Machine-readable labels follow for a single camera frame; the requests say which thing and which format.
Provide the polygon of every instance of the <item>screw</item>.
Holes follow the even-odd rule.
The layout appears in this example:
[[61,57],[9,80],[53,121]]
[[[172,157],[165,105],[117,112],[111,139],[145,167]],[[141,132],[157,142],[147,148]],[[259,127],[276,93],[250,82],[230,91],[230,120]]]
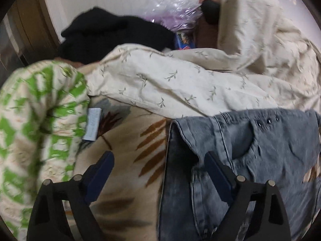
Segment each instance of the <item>screw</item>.
[[52,182],[51,179],[47,178],[47,179],[45,179],[45,180],[42,182],[42,184],[44,184],[45,186],[47,186],[47,185],[49,185],[51,182]]
[[268,182],[267,182],[271,187],[274,187],[275,186],[275,182],[270,179]]
[[245,181],[245,177],[242,176],[242,175],[238,175],[238,176],[236,177],[236,179],[237,179],[238,181],[240,181],[240,182],[244,182],[244,181]]
[[82,179],[82,175],[81,174],[77,174],[73,176],[73,180],[75,181],[80,181]]

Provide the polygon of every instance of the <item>bedding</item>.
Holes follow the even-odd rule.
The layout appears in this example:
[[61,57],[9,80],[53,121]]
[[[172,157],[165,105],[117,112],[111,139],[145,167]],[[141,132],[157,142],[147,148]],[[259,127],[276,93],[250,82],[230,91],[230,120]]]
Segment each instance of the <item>bedding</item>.
[[320,51],[277,0],[221,0],[218,49],[125,44],[86,76],[105,95],[168,117],[251,108],[321,112]]
[[[81,143],[74,174],[83,174],[106,150],[115,157],[106,185],[90,208],[106,240],[156,241],[169,119],[103,96],[93,97],[90,107],[102,108],[98,139]],[[66,215],[80,240],[70,209]]]
[[16,70],[0,91],[0,214],[25,240],[43,180],[71,178],[87,122],[84,75],[57,61]]

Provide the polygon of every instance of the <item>care label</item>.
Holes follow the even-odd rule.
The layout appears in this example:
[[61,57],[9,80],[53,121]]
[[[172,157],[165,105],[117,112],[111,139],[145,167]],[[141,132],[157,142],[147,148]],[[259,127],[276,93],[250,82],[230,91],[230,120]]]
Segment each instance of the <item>care label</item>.
[[97,139],[101,113],[101,108],[88,109],[86,134],[83,136],[82,139],[90,141],[95,141]]

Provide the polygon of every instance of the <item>wrinkled fabric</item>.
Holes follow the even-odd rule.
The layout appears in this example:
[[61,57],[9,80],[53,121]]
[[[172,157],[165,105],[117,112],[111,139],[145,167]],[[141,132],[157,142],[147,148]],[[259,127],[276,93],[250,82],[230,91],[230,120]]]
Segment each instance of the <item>wrinkled fabric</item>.
[[277,0],[221,0],[218,49],[162,54],[126,44],[86,79],[90,95],[169,118],[275,107],[321,113],[320,59]]
[[[106,241],[157,241],[170,123],[107,97],[91,98],[90,107],[102,108],[98,137],[95,142],[82,142],[74,175],[83,174],[106,150],[115,156],[115,166],[91,211]],[[66,215],[75,240],[82,240],[70,209]]]
[[[321,178],[303,183],[320,153],[320,116],[313,110],[263,109],[186,117],[171,126],[159,240],[207,240],[228,210],[205,167],[214,151],[236,175],[252,182],[276,182],[292,239],[302,236],[319,211]],[[254,205],[239,232],[243,240]]]
[[1,88],[0,214],[18,241],[42,182],[71,178],[88,104],[84,75],[59,61],[17,69]]

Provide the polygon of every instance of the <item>purple plastic bag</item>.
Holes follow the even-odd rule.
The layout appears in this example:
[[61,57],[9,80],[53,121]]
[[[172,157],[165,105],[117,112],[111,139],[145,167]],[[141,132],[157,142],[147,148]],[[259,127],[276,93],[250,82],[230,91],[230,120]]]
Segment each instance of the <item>purple plastic bag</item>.
[[190,0],[148,0],[138,15],[177,32],[193,29],[202,11],[199,3]]

